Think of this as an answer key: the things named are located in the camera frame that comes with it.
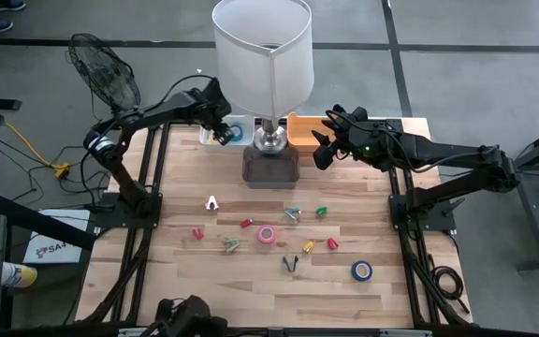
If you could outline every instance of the red clip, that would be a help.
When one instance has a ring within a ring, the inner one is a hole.
[[[203,231],[199,228],[193,229],[193,236],[197,238],[197,240],[203,239]]]
[[[245,227],[248,227],[248,226],[250,226],[252,224],[253,224],[253,219],[246,219],[246,220],[242,220],[242,222],[240,222],[240,227],[245,228]]]
[[[334,250],[334,249],[338,248],[338,246],[339,246],[339,244],[336,242],[336,240],[334,240],[333,238],[328,239],[328,247],[329,247],[329,249]]]

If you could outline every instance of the table lamp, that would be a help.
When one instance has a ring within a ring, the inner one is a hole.
[[[243,154],[243,179],[294,188],[299,155],[278,120],[313,89],[311,10],[302,0],[223,0],[212,18],[222,93],[234,114],[262,119]]]

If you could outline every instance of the wooden tabletop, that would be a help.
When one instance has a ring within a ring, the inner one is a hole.
[[[405,132],[430,135],[426,119],[402,120]],[[172,126],[170,130],[161,186],[164,207],[160,226],[153,232],[140,325],[153,322],[161,299],[194,294],[210,305],[213,315],[226,318],[233,327],[412,326],[401,246],[386,203],[390,195],[387,174],[352,159],[336,160],[321,171],[309,154],[301,154],[296,189],[249,189],[242,181],[241,154],[207,153],[198,141],[198,130],[193,126]],[[125,155],[124,164],[134,177],[138,176],[145,138],[145,132],[137,133]],[[414,175],[414,182],[420,187],[439,183],[437,169]],[[211,195],[220,205],[216,212],[204,207]],[[302,209],[298,225],[284,213],[289,206]],[[315,210],[322,206],[328,207],[328,213],[318,218]],[[245,218],[254,218],[254,225],[240,228]],[[257,239],[259,226],[267,224],[276,228],[276,241],[270,245]],[[204,231],[203,240],[193,237],[193,228]],[[116,281],[125,236],[126,230],[113,229],[95,244],[77,319],[90,314]],[[330,237],[339,242],[337,251],[328,249]],[[234,254],[225,252],[224,238],[240,240]],[[309,240],[315,242],[315,248],[306,255],[301,249]],[[426,245],[437,265],[461,274],[449,238],[427,232]],[[299,256],[294,273],[282,262],[285,254]],[[358,260],[372,264],[369,282],[351,276],[351,265]],[[125,311],[131,289],[132,284],[124,299]],[[418,292],[422,313],[428,317],[423,286]],[[456,302],[451,304],[461,313]]]

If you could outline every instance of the fan grille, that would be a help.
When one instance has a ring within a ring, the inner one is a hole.
[[[90,34],[75,34],[68,51],[82,79],[112,111],[131,110],[140,105],[140,91],[132,68],[103,41]]]

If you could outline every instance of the gray floor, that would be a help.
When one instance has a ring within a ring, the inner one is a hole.
[[[206,41],[212,40],[210,12],[216,2],[33,0],[24,12],[7,14],[16,26],[5,37],[67,38],[87,31],[112,39]],[[316,42],[388,42],[379,0],[309,3]],[[400,43],[539,45],[539,0],[391,0],[391,5]],[[7,113],[7,118],[47,158],[63,146],[80,145],[95,121],[89,91],[66,62],[65,50],[0,46],[0,97],[24,102],[21,111]],[[172,82],[196,69],[216,72],[212,49],[116,51],[134,67],[145,103],[154,102]],[[413,115],[429,119],[434,140],[498,143],[515,156],[539,137],[538,53],[403,52],[401,59]],[[313,93],[301,112],[321,114],[341,103],[350,110],[365,107],[374,116],[401,116],[388,51],[315,51],[314,68]],[[95,113],[107,114],[97,99]],[[5,128],[0,128],[0,138],[22,147]],[[7,153],[26,168],[35,166]],[[80,155],[68,152],[64,159],[75,162]],[[87,166],[87,172],[97,169],[93,162]],[[50,172],[38,171],[36,178],[46,196],[31,207],[88,201],[88,196],[60,191]],[[13,198],[27,187],[26,174],[0,156],[0,193]],[[515,271],[517,263],[539,257],[517,193],[476,193],[467,197],[455,217],[475,321],[490,328],[539,331],[539,272],[520,276]],[[24,295],[16,325],[60,323],[76,286],[67,282]]]

